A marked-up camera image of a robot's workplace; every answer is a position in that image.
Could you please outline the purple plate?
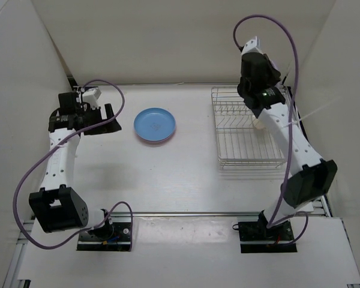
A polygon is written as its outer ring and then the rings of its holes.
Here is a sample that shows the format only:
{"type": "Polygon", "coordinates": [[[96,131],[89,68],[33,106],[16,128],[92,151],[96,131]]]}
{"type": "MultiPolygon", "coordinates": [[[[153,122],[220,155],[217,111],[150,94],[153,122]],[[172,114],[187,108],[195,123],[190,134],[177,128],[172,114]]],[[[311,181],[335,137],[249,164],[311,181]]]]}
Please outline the purple plate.
{"type": "Polygon", "coordinates": [[[280,72],[280,69],[277,67],[276,63],[275,63],[273,60],[271,60],[271,59],[270,59],[269,61],[270,61],[270,63],[272,64],[273,68],[274,68],[275,70],[277,70],[277,71],[280,72]]]}

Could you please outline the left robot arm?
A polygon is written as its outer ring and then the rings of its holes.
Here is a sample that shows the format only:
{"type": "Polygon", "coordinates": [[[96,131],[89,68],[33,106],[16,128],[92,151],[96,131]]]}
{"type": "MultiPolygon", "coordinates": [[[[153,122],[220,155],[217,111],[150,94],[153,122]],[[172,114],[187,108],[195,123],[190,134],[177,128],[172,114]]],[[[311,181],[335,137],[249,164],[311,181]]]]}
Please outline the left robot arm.
{"type": "Polygon", "coordinates": [[[38,192],[29,195],[29,204],[46,233],[75,228],[92,228],[100,240],[112,237],[114,226],[104,220],[105,209],[91,210],[73,188],[74,161],[80,142],[75,132],[91,127],[87,135],[114,133],[121,130],[111,104],[105,104],[106,117],[98,105],[99,88],[84,93],[58,95],[59,107],[49,117],[50,151],[46,172],[38,192]]]}

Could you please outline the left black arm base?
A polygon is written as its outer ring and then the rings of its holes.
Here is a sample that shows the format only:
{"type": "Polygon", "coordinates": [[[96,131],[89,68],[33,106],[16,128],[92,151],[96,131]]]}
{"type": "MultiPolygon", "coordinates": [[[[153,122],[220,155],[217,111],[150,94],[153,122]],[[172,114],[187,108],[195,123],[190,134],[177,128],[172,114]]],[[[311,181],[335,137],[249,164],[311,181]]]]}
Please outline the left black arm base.
{"type": "Polygon", "coordinates": [[[132,229],[130,222],[113,222],[100,232],[81,232],[76,245],[77,251],[119,251],[130,252],[132,229]]]}

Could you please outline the beige plate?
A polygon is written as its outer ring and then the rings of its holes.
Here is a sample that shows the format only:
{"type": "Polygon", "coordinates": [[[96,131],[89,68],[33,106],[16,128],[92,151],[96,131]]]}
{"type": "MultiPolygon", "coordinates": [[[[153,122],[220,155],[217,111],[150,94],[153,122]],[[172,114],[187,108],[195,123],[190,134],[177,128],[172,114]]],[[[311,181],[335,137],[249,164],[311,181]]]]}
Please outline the beige plate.
{"type": "Polygon", "coordinates": [[[262,130],[265,128],[265,125],[259,120],[257,119],[255,116],[253,117],[253,127],[258,129],[258,130],[262,130]]]}

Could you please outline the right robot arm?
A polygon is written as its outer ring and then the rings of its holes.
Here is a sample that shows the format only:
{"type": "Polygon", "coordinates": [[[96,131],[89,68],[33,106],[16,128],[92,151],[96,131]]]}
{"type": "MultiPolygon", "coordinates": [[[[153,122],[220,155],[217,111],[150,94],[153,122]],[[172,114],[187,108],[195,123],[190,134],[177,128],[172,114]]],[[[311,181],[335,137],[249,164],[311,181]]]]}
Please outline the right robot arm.
{"type": "Polygon", "coordinates": [[[257,232],[266,240],[274,238],[299,209],[326,195],[338,170],[335,161],[325,160],[298,125],[292,123],[290,106],[277,87],[279,81],[280,72],[266,54],[246,52],[241,55],[238,94],[287,159],[280,197],[259,215],[257,232]]]}

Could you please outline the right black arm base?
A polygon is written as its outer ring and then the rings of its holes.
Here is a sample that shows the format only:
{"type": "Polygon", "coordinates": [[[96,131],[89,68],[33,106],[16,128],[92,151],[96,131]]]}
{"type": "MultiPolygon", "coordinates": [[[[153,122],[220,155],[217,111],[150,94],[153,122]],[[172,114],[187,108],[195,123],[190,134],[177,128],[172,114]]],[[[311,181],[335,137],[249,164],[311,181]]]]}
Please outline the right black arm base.
{"type": "Polygon", "coordinates": [[[276,227],[270,233],[260,229],[257,221],[241,221],[232,226],[239,233],[242,254],[296,253],[292,225],[289,221],[276,227]]]}

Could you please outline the blue plate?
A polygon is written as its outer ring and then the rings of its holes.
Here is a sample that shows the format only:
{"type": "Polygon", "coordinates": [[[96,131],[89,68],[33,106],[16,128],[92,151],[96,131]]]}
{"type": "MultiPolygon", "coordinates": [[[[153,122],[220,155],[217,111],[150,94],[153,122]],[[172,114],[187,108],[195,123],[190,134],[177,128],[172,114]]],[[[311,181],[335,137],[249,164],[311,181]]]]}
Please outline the blue plate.
{"type": "Polygon", "coordinates": [[[167,110],[152,107],[141,111],[134,119],[134,131],[147,140],[160,140],[176,130],[174,116],[167,110]]]}

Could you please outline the pink plate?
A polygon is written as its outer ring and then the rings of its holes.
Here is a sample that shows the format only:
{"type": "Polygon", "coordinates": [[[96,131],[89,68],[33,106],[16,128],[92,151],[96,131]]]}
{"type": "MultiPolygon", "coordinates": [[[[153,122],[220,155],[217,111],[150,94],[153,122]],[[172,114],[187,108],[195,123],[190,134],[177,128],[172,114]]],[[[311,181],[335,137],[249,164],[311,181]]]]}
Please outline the pink plate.
{"type": "Polygon", "coordinates": [[[164,144],[164,143],[170,141],[174,137],[175,134],[176,134],[176,132],[173,132],[168,137],[166,137],[164,139],[160,139],[160,140],[147,140],[147,139],[140,137],[138,134],[136,134],[136,138],[139,141],[141,141],[142,143],[146,143],[147,145],[161,145],[161,144],[164,144]]]}

